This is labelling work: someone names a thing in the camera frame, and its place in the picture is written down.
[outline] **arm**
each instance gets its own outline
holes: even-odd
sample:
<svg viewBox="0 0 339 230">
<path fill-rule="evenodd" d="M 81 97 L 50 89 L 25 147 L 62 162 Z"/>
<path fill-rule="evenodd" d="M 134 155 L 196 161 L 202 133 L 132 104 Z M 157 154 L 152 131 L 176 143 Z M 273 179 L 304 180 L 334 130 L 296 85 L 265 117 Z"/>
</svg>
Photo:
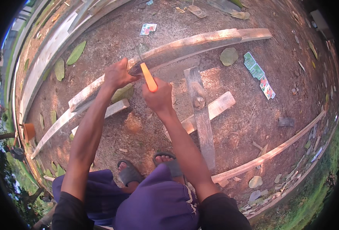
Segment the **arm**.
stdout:
<svg viewBox="0 0 339 230">
<path fill-rule="evenodd" d="M 104 83 L 93 104 L 80 122 L 71 144 L 70 159 L 61 191 L 84 202 L 90 165 L 93 163 L 102 136 L 104 114 L 117 89 L 136 81 L 126 70 L 127 58 L 105 69 Z"/>
<path fill-rule="evenodd" d="M 150 92 L 146 84 L 142 86 L 145 101 L 167 128 L 180 168 L 194 186 L 197 197 L 202 202 L 220 191 L 211 179 L 211 173 L 203 156 L 182 127 L 172 107 L 172 85 L 158 78 L 154 80 L 158 85 L 156 92 Z"/>
</svg>

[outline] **orange knife handle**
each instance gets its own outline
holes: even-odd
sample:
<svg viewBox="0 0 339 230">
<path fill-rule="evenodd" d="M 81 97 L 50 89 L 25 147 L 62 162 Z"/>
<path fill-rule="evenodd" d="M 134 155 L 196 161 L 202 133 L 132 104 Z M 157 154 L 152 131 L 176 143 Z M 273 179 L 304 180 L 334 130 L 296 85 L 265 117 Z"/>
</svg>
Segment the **orange knife handle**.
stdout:
<svg viewBox="0 0 339 230">
<path fill-rule="evenodd" d="M 145 81 L 147 82 L 148 88 L 150 92 L 155 92 L 158 90 L 158 86 L 155 83 L 153 77 L 151 76 L 148 67 L 145 65 L 145 63 L 140 64 L 141 70 L 143 71 Z"/>
</svg>

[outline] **foot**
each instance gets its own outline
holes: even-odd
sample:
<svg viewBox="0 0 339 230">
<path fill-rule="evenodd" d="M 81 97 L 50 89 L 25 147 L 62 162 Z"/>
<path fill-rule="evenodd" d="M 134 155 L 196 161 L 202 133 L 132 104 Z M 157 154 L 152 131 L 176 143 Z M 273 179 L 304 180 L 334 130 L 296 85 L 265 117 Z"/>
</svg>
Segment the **foot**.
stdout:
<svg viewBox="0 0 339 230">
<path fill-rule="evenodd" d="M 126 167 L 127 167 L 127 164 L 125 162 L 121 162 L 121 164 L 118 166 L 118 173 L 120 173 Z M 121 188 L 121 190 L 124 193 L 131 194 L 135 191 L 135 189 L 137 188 L 138 185 L 139 185 L 139 182 L 129 182 L 127 184 L 127 187 L 123 187 L 123 188 Z"/>
<path fill-rule="evenodd" d="M 173 160 L 173 158 L 171 158 L 171 157 L 169 157 L 169 156 L 165 156 L 165 155 L 157 156 L 157 157 L 155 158 L 155 161 L 156 161 L 158 164 L 163 163 L 163 162 L 166 162 L 166 161 L 171 161 L 171 160 Z M 184 179 L 183 175 L 182 175 L 182 176 L 178 176 L 178 177 L 172 177 L 172 178 L 173 178 L 173 180 L 174 180 L 175 182 L 178 182 L 178 183 L 180 183 L 180 184 L 185 184 L 185 179 Z"/>
</svg>

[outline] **plant pot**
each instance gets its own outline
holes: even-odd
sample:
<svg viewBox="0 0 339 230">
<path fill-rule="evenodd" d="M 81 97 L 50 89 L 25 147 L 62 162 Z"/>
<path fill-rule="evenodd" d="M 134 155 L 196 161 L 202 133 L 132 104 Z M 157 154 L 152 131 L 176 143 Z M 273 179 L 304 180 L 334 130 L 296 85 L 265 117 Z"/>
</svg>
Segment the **plant pot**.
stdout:
<svg viewBox="0 0 339 230">
<path fill-rule="evenodd" d="M 35 136 L 35 129 L 32 123 L 23 124 L 25 142 L 28 142 Z"/>
</svg>

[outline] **sandal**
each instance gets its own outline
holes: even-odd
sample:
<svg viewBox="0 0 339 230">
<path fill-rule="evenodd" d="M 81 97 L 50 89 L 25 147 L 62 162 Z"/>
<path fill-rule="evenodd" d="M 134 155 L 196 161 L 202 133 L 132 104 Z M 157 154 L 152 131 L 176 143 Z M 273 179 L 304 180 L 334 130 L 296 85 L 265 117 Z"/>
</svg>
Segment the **sandal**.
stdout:
<svg viewBox="0 0 339 230">
<path fill-rule="evenodd" d="M 119 160 L 117 163 L 117 168 L 120 166 L 122 162 L 126 163 L 126 168 L 121 170 L 118 174 L 119 179 L 121 182 L 127 187 L 127 184 L 130 182 L 142 182 L 143 177 L 141 176 L 140 172 L 135 168 L 135 166 L 129 160 Z"/>
<path fill-rule="evenodd" d="M 177 159 L 176 159 L 176 156 L 173 155 L 172 153 L 170 152 L 157 152 L 153 155 L 153 162 L 155 164 L 155 166 L 158 166 L 159 164 L 162 164 L 162 163 L 158 163 L 155 158 L 157 156 L 169 156 L 170 158 L 173 158 L 173 160 L 170 160 L 170 161 L 165 161 L 165 162 L 162 162 L 164 164 L 166 164 L 168 166 L 168 168 L 171 170 L 171 176 L 172 177 L 179 177 L 179 176 L 182 176 L 183 173 L 181 171 L 181 168 L 180 168 L 180 165 L 178 164 L 177 162 Z"/>
</svg>

